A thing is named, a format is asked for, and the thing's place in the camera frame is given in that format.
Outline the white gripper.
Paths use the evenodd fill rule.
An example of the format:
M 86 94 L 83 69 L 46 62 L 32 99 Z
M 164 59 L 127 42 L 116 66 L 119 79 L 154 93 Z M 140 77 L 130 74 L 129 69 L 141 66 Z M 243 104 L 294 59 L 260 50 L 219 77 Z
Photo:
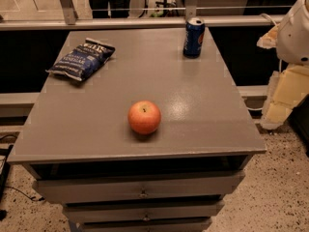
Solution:
M 261 126 L 275 130 L 287 120 L 293 109 L 309 95 L 309 0 L 297 0 L 281 20 L 257 41 L 264 49 L 276 47 L 279 59 L 289 63 L 282 72 L 274 72 L 267 86 Z

